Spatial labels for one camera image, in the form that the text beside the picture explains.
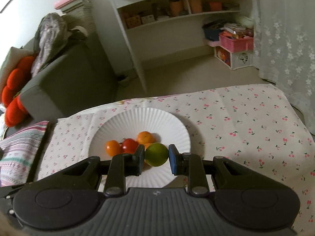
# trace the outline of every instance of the stack of books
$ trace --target stack of books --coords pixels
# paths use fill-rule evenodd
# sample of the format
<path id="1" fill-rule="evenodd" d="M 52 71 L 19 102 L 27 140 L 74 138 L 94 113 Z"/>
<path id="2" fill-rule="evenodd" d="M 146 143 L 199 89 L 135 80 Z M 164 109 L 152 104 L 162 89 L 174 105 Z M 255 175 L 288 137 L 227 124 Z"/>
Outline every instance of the stack of books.
<path id="1" fill-rule="evenodd" d="M 68 29 L 82 26 L 88 33 L 96 31 L 91 0 L 60 0 L 55 3 L 55 9 L 64 13 L 62 17 L 68 23 Z"/>

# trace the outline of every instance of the white plate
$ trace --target white plate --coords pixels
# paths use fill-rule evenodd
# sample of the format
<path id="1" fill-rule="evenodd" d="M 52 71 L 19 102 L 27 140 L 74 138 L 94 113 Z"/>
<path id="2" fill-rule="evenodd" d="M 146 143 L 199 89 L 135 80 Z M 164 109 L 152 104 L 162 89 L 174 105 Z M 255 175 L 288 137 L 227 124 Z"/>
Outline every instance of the white plate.
<path id="1" fill-rule="evenodd" d="M 107 141 L 121 142 L 124 138 L 136 139 L 142 131 L 153 133 L 158 142 L 175 144 L 180 153 L 190 152 L 190 138 L 186 127 L 174 115 L 156 108 L 137 108 L 121 112 L 106 121 L 94 135 L 89 148 L 89 156 L 99 156 L 110 160 L 104 146 Z M 172 182 L 176 176 L 171 172 L 169 161 L 160 167 L 143 170 L 140 176 L 126 177 L 129 187 L 161 188 Z"/>

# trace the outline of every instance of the tablecloth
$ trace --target tablecloth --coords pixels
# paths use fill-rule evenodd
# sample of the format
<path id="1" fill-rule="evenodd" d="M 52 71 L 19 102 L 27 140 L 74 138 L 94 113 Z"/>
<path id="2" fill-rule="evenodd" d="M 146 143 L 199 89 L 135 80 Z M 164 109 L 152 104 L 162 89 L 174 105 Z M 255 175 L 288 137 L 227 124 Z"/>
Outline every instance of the tablecloth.
<path id="1" fill-rule="evenodd" d="M 301 201 L 293 228 L 314 236 L 315 145 L 283 92 L 272 84 L 129 99 L 61 119 L 39 166 L 38 179 L 88 157 L 99 127 L 117 113 L 139 107 L 163 109 L 178 117 L 190 134 L 191 151 L 203 159 L 223 155 L 291 187 Z M 186 180 L 176 185 L 183 186 Z"/>

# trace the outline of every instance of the tile floor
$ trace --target tile floor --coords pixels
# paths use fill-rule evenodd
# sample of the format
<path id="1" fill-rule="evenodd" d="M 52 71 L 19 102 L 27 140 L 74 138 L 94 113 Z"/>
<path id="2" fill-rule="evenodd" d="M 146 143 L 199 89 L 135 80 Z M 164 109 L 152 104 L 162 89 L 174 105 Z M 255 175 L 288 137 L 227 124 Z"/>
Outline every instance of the tile floor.
<path id="1" fill-rule="evenodd" d="M 235 85 L 269 83 L 259 78 L 256 68 L 245 67 L 230 70 L 213 55 L 155 67 L 145 71 L 145 77 L 147 93 L 144 92 L 139 79 L 136 78 L 130 82 L 128 87 L 119 87 L 116 100 L 191 93 Z M 297 109 L 295 111 L 304 122 L 302 113 Z"/>

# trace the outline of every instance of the pillow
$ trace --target pillow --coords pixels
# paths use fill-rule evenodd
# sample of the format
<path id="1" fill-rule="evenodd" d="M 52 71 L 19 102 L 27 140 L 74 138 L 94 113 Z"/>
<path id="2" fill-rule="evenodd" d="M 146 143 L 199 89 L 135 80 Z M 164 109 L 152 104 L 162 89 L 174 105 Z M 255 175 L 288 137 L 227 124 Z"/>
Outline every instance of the pillow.
<path id="1" fill-rule="evenodd" d="M 7 111 L 4 114 L 5 124 L 8 127 L 14 127 L 15 125 L 22 122 L 25 119 L 26 115 L 27 113 L 24 113 L 22 110 L 20 110 L 18 106 L 18 99 L 14 98 L 7 107 Z"/>
<path id="2" fill-rule="evenodd" d="M 7 78 L 9 77 L 10 73 L 13 69 L 17 66 L 18 62 L 26 57 L 31 56 L 33 51 L 27 49 L 18 49 L 15 47 L 11 47 L 1 68 L 0 68 L 0 93 L 4 86 L 7 84 Z"/>
<path id="3" fill-rule="evenodd" d="M 47 127 L 48 121 L 42 121 L 0 142 L 4 152 L 0 160 L 1 187 L 33 181 Z"/>
<path id="4" fill-rule="evenodd" d="M 26 84 L 26 76 L 23 71 L 19 68 L 13 69 L 7 78 L 7 87 L 9 90 L 20 91 L 22 87 Z"/>
<path id="5" fill-rule="evenodd" d="M 14 96 L 16 95 L 16 91 L 10 90 L 7 85 L 4 86 L 1 94 L 2 104 L 4 107 L 8 107 L 9 104 L 13 101 Z"/>

